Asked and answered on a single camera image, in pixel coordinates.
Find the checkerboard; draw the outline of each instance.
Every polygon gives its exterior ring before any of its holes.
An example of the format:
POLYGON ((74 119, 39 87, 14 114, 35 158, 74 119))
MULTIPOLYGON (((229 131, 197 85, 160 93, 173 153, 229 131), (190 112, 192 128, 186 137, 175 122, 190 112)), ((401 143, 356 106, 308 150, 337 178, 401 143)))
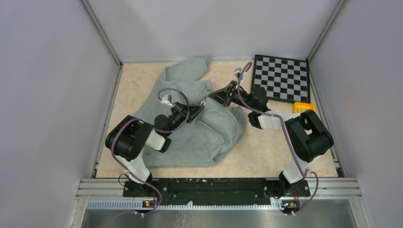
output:
POLYGON ((307 61, 256 55, 251 90, 255 86, 271 100, 310 103, 307 61))

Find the folded fabric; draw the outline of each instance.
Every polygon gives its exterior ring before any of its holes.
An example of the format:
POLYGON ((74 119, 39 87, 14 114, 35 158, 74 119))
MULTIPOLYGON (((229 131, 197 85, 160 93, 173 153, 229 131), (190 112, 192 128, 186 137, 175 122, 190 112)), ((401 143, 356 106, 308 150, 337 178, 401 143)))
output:
MULTIPOLYGON (((209 57, 194 57, 168 66, 157 79, 150 95, 134 116, 153 123, 157 115, 170 115, 171 109, 160 103, 158 92, 163 88, 182 91, 190 105, 199 105, 211 90, 211 81, 198 81, 209 71, 209 57)), ((174 91, 169 93, 172 101, 185 104, 174 91)), ((228 109, 206 99, 205 108, 192 121, 169 138, 172 143, 165 153, 144 147, 143 159, 147 168, 170 166, 211 166, 221 162, 241 138, 246 129, 246 114, 240 107, 228 109)))

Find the checkerboard square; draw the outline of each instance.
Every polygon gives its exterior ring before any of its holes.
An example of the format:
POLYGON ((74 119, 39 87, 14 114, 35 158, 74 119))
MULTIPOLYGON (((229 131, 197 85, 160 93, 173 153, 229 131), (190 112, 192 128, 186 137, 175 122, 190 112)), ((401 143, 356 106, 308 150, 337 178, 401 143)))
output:
POLYGON ((254 66, 252 88, 262 86, 269 99, 310 102, 306 61, 256 55, 254 66))

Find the gray cloth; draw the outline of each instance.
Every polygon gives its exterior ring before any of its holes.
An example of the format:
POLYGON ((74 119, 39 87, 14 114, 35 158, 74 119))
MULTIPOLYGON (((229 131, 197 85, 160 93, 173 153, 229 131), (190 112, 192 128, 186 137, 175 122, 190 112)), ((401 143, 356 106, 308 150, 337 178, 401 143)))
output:
MULTIPOLYGON (((134 116, 153 123, 157 115, 170 115, 169 106, 161 104, 157 94, 163 88, 182 91, 190 105, 199 105, 211 89, 211 81, 198 81, 209 71, 209 57, 190 58, 167 67, 157 79, 150 95, 134 116)), ((171 91, 172 102, 185 100, 171 91)), ((144 147, 143 159, 147 168, 169 166, 211 166, 221 162, 246 129, 246 114, 237 108, 225 108, 207 98, 206 106, 193 120, 169 138, 172 143, 165 153, 144 147)))

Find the floor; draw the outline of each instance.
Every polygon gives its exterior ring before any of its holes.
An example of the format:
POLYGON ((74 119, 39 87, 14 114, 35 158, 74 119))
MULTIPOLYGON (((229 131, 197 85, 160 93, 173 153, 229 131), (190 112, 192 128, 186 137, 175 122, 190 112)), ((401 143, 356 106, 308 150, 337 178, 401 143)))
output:
MULTIPOLYGON (((210 71, 202 80, 211 80, 213 91, 221 89, 234 80, 233 70, 243 67, 247 62, 211 62, 210 71)), ((171 64, 173 63, 125 64, 108 132, 128 114, 133 114, 140 108, 160 72, 171 64)), ((249 91, 251 73, 242 85, 249 91)), ((292 106, 291 103, 268 102, 268 108, 287 113, 292 113, 292 106)), ((260 130, 248 125, 242 139, 234 146, 228 157, 218 165, 202 168, 159 168, 150 171, 155 178, 278 177, 290 160, 291 154, 282 132, 260 130)), ((311 168, 320 177, 337 177, 330 151, 317 158, 311 168)), ((123 168, 112 158, 110 150, 104 147, 96 177, 116 178, 123 172, 123 168)))

